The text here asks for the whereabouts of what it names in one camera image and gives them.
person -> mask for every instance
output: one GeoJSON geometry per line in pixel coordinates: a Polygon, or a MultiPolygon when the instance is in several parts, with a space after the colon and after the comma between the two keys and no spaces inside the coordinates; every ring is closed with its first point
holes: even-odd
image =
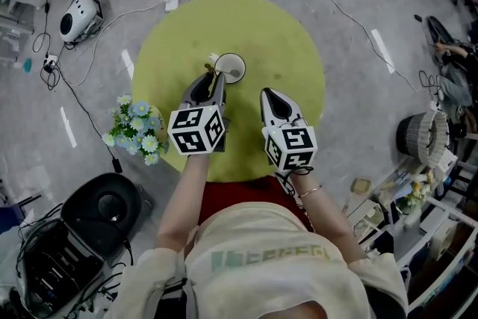
{"type": "Polygon", "coordinates": [[[454,105],[470,106],[473,103],[473,97],[468,82],[474,83],[478,79],[477,57],[461,47],[442,43],[436,43],[435,50],[439,55],[445,52],[450,53],[444,61],[445,65],[441,68],[439,77],[439,86],[443,93],[454,105]]]}
{"type": "Polygon", "coordinates": [[[307,217],[275,178],[209,183],[208,167],[188,158],[107,318],[406,318],[393,255],[369,259],[312,175],[290,175],[307,217]]]}

desk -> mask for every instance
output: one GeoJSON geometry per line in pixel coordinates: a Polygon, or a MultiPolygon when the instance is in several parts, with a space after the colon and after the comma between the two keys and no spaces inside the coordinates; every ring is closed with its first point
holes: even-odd
{"type": "MultiPolygon", "coordinates": [[[[260,92],[272,87],[300,105],[310,126],[323,110],[325,84],[315,44],[289,13],[267,0],[194,0],[166,15],[146,38],[132,82],[133,101],[146,101],[169,122],[183,92],[205,73],[211,53],[234,52],[246,74],[226,85],[231,120],[226,151],[211,155],[210,182],[241,182],[271,174],[261,133],[260,92]]],[[[163,159],[182,171],[174,145],[163,159]]]]}

white floor marking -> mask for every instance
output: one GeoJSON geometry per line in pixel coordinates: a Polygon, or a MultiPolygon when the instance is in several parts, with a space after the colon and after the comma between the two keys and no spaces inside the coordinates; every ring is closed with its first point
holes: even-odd
{"type": "Polygon", "coordinates": [[[379,46],[379,50],[382,53],[383,58],[391,64],[387,64],[388,70],[390,71],[390,73],[395,72],[394,62],[391,60],[387,47],[385,47],[385,44],[383,43],[382,37],[380,36],[379,32],[376,29],[373,29],[372,35],[375,38],[376,44],[379,46]]]}
{"type": "Polygon", "coordinates": [[[127,49],[123,49],[123,51],[121,52],[121,57],[123,62],[125,63],[125,67],[126,67],[126,70],[128,71],[129,78],[132,80],[133,74],[134,74],[134,64],[127,49]]]}
{"type": "Polygon", "coordinates": [[[66,114],[63,107],[60,108],[60,113],[61,113],[61,118],[63,119],[63,122],[66,123],[66,114]]]}
{"type": "Polygon", "coordinates": [[[5,156],[4,156],[4,155],[1,155],[1,157],[3,158],[3,163],[4,163],[4,165],[5,165],[5,174],[8,174],[7,160],[5,160],[5,156]]]}
{"type": "Polygon", "coordinates": [[[72,148],[76,147],[75,136],[73,136],[72,129],[69,127],[69,121],[65,122],[66,133],[68,134],[69,142],[72,144],[72,148]]]}
{"type": "Polygon", "coordinates": [[[61,118],[63,119],[63,123],[65,124],[66,134],[68,134],[69,142],[72,144],[72,148],[76,147],[76,140],[75,136],[73,135],[72,129],[69,127],[69,121],[66,118],[65,110],[63,106],[60,108],[61,118]]]}

white flower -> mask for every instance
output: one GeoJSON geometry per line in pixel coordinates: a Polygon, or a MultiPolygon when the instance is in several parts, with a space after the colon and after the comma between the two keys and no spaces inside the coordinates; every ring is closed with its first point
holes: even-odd
{"type": "Polygon", "coordinates": [[[105,133],[102,135],[103,142],[108,146],[114,146],[114,137],[111,134],[105,133]]]}
{"type": "Polygon", "coordinates": [[[144,130],[144,121],[139,117],[135,117],[133,120],[131,120],[131,123],[129,125],[131,125],[131,127],[133,129],[136,129],[137,131],[144,130]]]}
{"type": "Polygon", "coordinates": [[[144,158],[144,163],[146,165],[154,165],[154,164],[157,164],[159,161],[159,155],[158,153],[149,153],[148,155],[146,155],[146,157],[144,158]]]}
{"type": "Polygon", "coordinates": [[[121,104],[121,105],[129,104],[131,102],[131,96],[130,95],[118,96],[117,101],[118,101],[118,104],[121,104]]]}
{"type": "Polygon", "coordinates": [[[144,137],[141,145],[143,146],[144,150],[146,150],[147,152],[153,153],[153,152],[156,152],[156,149],[158,148],[158,140],[156,139],[155,136],[148,135],[144,137]]]}
{"type": "Polygon", "coordinates": [[[131,138],[128,140],[128,145],[126,147],[126,150],[130,155],[135,155],[137,153],[137,147],[138,144],[132,140],[131,138]]]}

concrete floor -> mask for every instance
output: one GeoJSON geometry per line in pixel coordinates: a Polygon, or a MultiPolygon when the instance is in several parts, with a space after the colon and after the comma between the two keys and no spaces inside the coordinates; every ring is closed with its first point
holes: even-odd
{"type": "MultiPolygon", "coordinates": [[[[47,31],[52,34],[50,52],[58,53],[60,18],[72,0],[51,0],[47,31]]],[[[127,10],[147,7],[158,0],[100,0],[106,21],[127,10]]],[[[354,178],[369,178],[377,185],[403,159],[394,145],[401,119],[425,111],[430,98],[413,93],[405,80],[390,74],[374,53],[363,30],[342,15],[330,0],[270,0],[297,18],[317,44],[326,77],[323,118],[316,127],[319,152],[316,176],[338,204],[343,205],[354,178]]],[[[418,70],[436,74],[430,47],[414,14],[434,15],[458,39],[465,39],[471,18],[463,6],[450,0],[336,0],[368,31],[377,29],[395,67],[419,87],[418,70]]],[[[135,61],[141,43],[164,16],[157,7],[122,18],[98,44],[96,58],[87,80],[75,90],[91,112],[100,131],[107,131],[108,110],[116,97],[128,93],[131,79],[121,51],[127,49],[135,61]]],[[[34,24],[43,30],[45,14],[37,11],[34,24]]],[[[70,90],[61,82],[48,91],[39,79],[43,55],[31,51],[32,36],[19,61],[32,58],[33,68],[25,73],[15,66],[0,67],[0,176],[16,198],[42,191],[32,204],[34,216],[66,199],[75,189],[100,173],[113,171],[111,158],[79,108],[70,90]],[[66,135],[60,107],[69,119],[77,146],[66,135]]],[[[61,66],[71,82],[80,81],[92,54],[92,41],[73,51],[63,52],[61,66]]],[[[155,224],[179,178],[166,162],[146,167],[142,158],[114,151],[124,175],[141,183],[157,201],[152,220],[135,238],[135,258],[151,247],[155,224]]]]}

